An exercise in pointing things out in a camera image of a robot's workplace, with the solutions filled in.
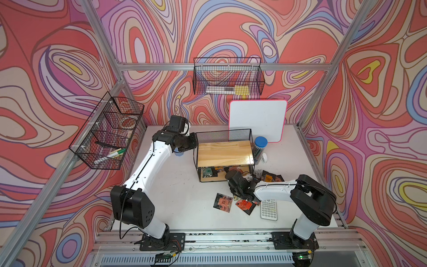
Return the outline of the white patterned tea bag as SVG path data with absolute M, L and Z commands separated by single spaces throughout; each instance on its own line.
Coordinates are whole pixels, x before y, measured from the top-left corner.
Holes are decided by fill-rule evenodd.
M 252 173 L 252 179 L 260 181 L 262 178 L 262 173 L 263 173 L 262 170 L 254 170 L 254 172 Z

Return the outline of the red tea bag black edge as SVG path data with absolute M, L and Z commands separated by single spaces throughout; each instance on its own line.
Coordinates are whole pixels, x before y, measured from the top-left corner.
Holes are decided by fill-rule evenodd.
M 231 210 L 233 198 L 217 193 L 213 208 L 229 213 Z

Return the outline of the dark orange label tea bag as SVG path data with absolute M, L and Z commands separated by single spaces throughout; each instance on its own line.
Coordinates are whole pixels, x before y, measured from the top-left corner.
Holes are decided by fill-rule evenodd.
M 284 179 L 281 175 L 275 175 L 265 170 L 262 171 L 261 181 L 264 182 L 283 182 Z

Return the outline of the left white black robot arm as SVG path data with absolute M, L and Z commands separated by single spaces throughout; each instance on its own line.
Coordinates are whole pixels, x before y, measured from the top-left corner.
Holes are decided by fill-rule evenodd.
M 149 198 L 152 184 L 164 163 L 174 152 L 197 148 L 195 133 L 174 133 L 159 130 L 153 135 L 150 148 L 136 171 L 121 186 L 110 193 L 115 220 L 139 228 L 151 238 L 167 238 L 169 227 L 155 216 L 155 206 Z

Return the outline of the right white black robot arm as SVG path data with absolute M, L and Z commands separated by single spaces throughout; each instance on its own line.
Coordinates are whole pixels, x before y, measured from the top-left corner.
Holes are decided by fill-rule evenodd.
M 248 181 L 237 170 L 225 175 L 231 192 L 242 200 L 260 204 L 275 200 L 293 202 L 301 211 L 294 222 L 290 238 L 307 241 L 319 227 L 330 225 L 336 211 L 336 195 L 308 175 L 299 175 L 292 181 Z

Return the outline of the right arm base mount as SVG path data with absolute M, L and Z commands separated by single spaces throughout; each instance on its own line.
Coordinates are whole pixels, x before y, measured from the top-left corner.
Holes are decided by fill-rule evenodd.
M 277 231 L 271 233 L 269 241 L 273 242 L 276 250 L 313 250 L 319 249 L 319 244 L 314 233 L 309 239 L 303 240 L 291 231 Z

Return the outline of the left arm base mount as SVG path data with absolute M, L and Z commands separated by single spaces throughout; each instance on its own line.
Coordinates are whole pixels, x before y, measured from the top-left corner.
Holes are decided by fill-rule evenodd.
M 161 239 L 143 235 L 136 244 L 140 246 L 140 251 L 182 251 L 185 248 L 185 233 L 169 233 Z

